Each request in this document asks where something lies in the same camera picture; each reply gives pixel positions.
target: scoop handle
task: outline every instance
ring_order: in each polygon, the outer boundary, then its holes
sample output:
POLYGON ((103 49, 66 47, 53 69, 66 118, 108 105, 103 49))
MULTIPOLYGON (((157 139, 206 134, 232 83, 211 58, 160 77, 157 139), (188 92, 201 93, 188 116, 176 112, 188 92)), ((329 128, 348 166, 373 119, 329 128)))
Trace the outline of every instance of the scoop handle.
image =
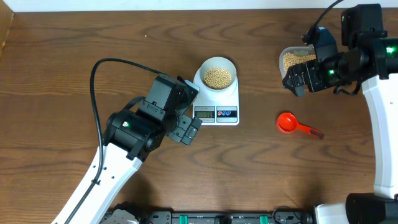
POLYGON ((311 134, 312 136, 318 137, 320 139, 323 139, 324 134, 316 129, 313 129, 311 127, 308 127, 306 125, 298 124, 297 129, 302 130, 305 133, 311 134))

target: grain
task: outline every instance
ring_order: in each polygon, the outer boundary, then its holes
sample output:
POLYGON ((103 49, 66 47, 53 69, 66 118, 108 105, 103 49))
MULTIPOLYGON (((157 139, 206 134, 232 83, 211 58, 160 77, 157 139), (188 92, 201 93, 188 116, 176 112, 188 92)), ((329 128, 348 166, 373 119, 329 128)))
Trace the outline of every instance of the grain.
POLYGON ((289 67, 292 65, 296 65, 298 63, 303 63, 303 62, 307 62, 307 61, 314 60, 314 59, 316 59, 315 54, 306 55, 306 56, 296 56, 292 53, 286 53, 284 55, 284 59, 283 59, 284 70, 285 70, 285 72, 287 72, 289 67))
POLYGON ((231 74, 225 68, 215 67, 210 68, 205 73, 205 78, 203 79, 204 84, 214 90, 222 90, 227 88, 232 83, 231 74))

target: wooden table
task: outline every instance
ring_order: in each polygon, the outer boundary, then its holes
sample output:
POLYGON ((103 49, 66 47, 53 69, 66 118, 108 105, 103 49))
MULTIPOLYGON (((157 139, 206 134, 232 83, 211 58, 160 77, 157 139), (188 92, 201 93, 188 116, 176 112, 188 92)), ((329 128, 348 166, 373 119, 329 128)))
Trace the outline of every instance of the wooden table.
MULTIPOLYGON (((192 145, 165 139, 123 187, 125 200, 174 210, 273 210, 344 201, 372 192, 374 147, 362 95, 332 90, 296 98, 283 89, 279 54, 323 10, 18 13, 0 63, 0 223, 50 223, 86 172, 97 147, 90 71, 105 57, 193 79, 208 58, 238 69, 241 122, 202 127, 192 145), (281 134, 293 112, 325 133, 281 134)), ((398 10, 384 25, 398 36, 398 10)), ((340 40, 341 10, 322 25, 340 40)), ((119 63, 96 75, 104 124, 155 76, 119 63)))

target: red measuring scoop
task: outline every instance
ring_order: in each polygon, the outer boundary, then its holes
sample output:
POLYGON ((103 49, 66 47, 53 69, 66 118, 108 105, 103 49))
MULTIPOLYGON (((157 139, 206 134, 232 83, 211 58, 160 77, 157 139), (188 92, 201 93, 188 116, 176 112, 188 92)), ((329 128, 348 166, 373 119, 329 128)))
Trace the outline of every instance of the red measuring scoop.
POLYGON ((276 127, 283 133, 292 133, 299 129, 320 139, 323 138, 323 133, 306 125, 300 124, 292 113, 282 113, 279 115, 276 121, 276 127))

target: white wall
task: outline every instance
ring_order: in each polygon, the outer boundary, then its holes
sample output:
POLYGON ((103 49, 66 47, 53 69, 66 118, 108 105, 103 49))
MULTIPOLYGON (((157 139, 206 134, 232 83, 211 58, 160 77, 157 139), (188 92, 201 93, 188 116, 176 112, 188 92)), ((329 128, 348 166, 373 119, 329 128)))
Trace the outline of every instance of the white wall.
MULTIPOLYGON (((4 0, 14 12, 326 8, 335 0, 4 0)), ((398 0, 345 0, 336 7, 398 0)))

